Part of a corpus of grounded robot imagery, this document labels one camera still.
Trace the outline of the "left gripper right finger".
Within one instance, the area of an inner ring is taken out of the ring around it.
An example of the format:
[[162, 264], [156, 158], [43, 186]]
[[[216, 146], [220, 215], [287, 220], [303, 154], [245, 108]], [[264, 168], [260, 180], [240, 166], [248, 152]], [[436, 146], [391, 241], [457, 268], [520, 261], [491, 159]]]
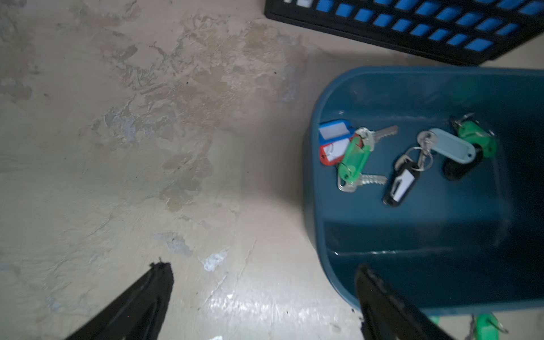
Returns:
[[355, 283], [364, 339], [451, 338], [369, 266], [358, 268]]

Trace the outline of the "light blue tag key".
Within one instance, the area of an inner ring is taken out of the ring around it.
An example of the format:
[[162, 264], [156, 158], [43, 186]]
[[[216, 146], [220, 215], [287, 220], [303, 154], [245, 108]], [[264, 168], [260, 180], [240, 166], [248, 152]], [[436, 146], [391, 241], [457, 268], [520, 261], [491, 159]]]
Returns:
[[459, 164], [471, 163], [477, 154], [471, 143], [439, 128], [422, 131], [416, 140], [424, 150], [436, 152]]

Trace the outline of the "solid green tag key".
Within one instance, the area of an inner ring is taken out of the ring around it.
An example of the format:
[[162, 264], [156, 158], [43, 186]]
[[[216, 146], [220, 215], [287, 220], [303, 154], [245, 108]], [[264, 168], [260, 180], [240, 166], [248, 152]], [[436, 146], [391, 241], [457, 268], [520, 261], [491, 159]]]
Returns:
[[484, 158], [491, 159], [497, 154], [498, 143], [495, 134], [483, 129], [475, 119], [474, 113], [467, 113], [460, 118], [451, 116], [450, 123], [460, 139], [482, 148]]

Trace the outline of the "red tag key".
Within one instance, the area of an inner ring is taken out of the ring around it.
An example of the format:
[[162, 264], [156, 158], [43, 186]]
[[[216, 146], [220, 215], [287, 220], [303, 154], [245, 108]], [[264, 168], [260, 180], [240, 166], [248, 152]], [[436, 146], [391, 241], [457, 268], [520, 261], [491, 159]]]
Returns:
[[334, 166], [340, 163], [351, 141], [357, 134], [343, 135], [324, 139], [320, 136], [320, 162], [325, 166]]

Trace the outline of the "black fob key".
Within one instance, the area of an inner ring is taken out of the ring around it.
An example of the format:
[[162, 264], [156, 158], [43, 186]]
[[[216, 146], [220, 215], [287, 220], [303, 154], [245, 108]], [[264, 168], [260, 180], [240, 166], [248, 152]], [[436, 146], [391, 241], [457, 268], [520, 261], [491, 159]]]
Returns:
[[449, 181], [460, 181], [471, 171], [477, 168], [484, 160], [483, 148], [478, 144], [473, 144], [475, 147], [475, 158], [471, 163], [461, 164], [453, 160], [447, 159], [443, 165], [443, 175]]

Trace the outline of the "teal plastic storage box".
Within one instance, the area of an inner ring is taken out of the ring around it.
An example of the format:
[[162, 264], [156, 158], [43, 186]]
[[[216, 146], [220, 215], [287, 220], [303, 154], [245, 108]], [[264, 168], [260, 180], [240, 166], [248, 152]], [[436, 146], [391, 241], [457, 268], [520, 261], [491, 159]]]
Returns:
[[[385, 186], [352, 194], [320, 162], [319, 127], [344, 119], [399, 133], [381, 140], [364, 171], [393, 175], [395, 161], [430, 128], [473, 114], [497, 154], [449, 181], [443, 156], [405, 201]], [[369, 266], [430, 315], [543, 306], [543, 72], [480, 67], [360, 67], [322, 92], [303, 139], [305, 226], [325, 276], [358, 307], [356, 272]]]

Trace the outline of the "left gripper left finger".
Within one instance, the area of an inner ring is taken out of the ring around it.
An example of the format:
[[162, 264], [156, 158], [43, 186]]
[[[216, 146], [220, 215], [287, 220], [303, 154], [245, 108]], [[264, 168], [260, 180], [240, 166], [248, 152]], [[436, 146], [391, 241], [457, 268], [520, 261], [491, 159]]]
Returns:
[[157, 339], [174, 285], [170, 263], [158, 262], [69, 339]]

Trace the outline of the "translucent green tag key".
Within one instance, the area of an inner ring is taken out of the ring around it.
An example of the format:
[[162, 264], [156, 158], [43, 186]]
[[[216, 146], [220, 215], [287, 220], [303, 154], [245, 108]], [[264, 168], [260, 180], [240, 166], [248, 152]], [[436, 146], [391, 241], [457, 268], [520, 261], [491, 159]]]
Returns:
[[368, 184], [385, 185], [388, 178], [382, 175], [364, 174], [363, 170], [375, 145], [384, 137], [396, 135], [398, 126], [390, 126], [378, 131], [360, 127], [349, 143], [344, 157], [337, 167], [337, 188], [346, 193], [353, 193], [360, 186]]

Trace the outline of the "black white tag key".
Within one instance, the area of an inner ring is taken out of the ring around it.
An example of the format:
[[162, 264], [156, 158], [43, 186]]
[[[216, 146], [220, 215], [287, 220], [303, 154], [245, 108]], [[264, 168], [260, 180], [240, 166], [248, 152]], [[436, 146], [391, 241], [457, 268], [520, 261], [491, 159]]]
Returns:
[[399, 207], [419, 181], [419, 177], [433, 164], [433, 156], [423, 147], [411, 147], [394, 164], [393, 175], [389, 181], [382, 202]]

